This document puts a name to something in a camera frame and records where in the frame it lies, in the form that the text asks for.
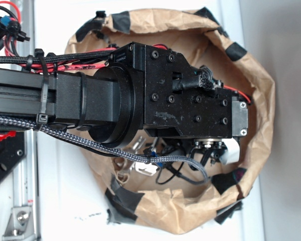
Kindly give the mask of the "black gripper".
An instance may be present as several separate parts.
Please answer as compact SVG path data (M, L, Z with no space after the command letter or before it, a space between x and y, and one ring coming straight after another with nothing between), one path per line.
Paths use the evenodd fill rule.
M130 43L111 53L109 65L138 73L143 129L150 136L189 139L193 150L213 149L213 159L224 165L239 161L239 141L248 131L247 94L161 44Z

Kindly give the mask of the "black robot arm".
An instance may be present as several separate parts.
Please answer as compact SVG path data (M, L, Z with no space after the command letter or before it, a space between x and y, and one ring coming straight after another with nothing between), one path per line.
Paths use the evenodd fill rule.
M247 98L181 53L130 43L52 57L0 57L0 115L41 129L77 129L108 148L153 138L238 141Z

